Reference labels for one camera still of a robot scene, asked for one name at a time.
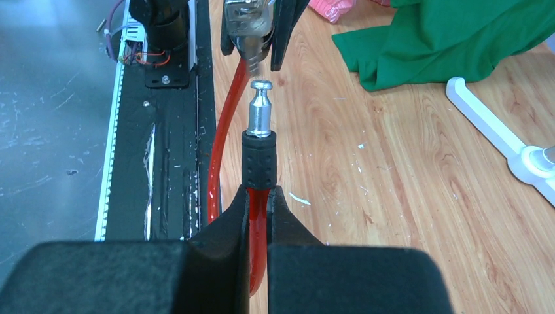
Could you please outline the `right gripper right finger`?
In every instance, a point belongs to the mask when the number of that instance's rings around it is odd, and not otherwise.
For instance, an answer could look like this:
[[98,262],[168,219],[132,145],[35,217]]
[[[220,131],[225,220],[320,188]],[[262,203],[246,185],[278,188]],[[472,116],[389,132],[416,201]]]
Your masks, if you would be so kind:
[[289,210],[280,187],[268,200],[270,313],[452,313],[439,267],[408,247],[326,245]]

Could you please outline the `red cable lock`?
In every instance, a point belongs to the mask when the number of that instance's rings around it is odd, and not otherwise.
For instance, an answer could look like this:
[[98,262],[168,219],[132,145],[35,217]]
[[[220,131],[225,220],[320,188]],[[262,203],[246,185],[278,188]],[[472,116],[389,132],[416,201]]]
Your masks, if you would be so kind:
[[247,85],[255,91],[249,103],[248,127],[242,133],[242,184],[248,196],[249,294],[253,296],[260,287],[266,267],[266,206],[269,192],[276,186],[276,134],[270,129],[272,104],[268,99],[268,91],[273,85],[269,80],[252,76],[242,57],[213,142],[207,184],[207,221],[213,222],[219,216],[219,174],[224,145],[231,119]]

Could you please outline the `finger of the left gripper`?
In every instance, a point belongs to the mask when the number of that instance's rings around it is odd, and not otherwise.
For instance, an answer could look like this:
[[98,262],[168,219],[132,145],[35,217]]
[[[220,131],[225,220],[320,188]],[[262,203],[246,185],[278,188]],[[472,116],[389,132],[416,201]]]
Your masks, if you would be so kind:
[[308,6],[309,0],[276,0],[274,3],[272,53],[270,70],[280,71],[296,23]]
[[229,12],[232,9],[233,0],[224,0],[222,7],[222,22],[221,22],[221,36],[220,36],[220,49],[224,56],[229,56],[233,53],[236,45],[234,37],[230,34],[229,26]]

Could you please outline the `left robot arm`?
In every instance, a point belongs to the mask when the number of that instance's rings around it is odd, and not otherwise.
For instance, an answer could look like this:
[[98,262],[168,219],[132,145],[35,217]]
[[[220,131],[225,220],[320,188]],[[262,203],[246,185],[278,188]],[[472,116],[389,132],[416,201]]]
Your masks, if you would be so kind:
[[[221,52],[237,50],[252,76],[270,57],[271,71],[283,65],[296,23],[307,1],[224,1]],[[150,45],[161,51],[179,50],[187,41],[187,1],[130,1],[129,12],[145,28]]]

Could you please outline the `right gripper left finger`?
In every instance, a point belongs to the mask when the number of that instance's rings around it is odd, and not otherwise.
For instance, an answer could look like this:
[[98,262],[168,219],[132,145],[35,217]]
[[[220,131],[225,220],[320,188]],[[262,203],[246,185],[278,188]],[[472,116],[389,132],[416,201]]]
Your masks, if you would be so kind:
[[48,242],[17,263],[2,313],[247,313],[247,191],[188,240]]

